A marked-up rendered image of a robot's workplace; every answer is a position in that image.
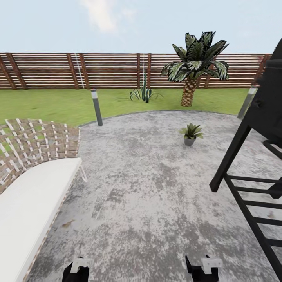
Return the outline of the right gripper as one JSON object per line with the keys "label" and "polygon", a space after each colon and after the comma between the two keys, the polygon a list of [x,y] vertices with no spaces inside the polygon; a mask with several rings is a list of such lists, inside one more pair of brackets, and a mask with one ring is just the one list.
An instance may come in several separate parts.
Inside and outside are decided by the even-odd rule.
{"label": "right gripper", "polygon": [[218,269],[211,268],[212,274],[205,274],[201,266],[191,265],[188,257],[186,256],[187,270],[189,274],[192,274],[194,282],[218,282]]}

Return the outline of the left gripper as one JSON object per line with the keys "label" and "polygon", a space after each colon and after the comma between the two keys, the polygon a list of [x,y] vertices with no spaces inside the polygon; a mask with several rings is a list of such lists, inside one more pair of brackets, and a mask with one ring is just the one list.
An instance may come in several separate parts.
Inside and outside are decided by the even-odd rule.
{"label": "left gripper", "polygon": [[88,282],[90,268],[88,266],[80,266],[80,269],[76,273],[71,273],[70,267],[72,263],[65,268],[62,282]]}

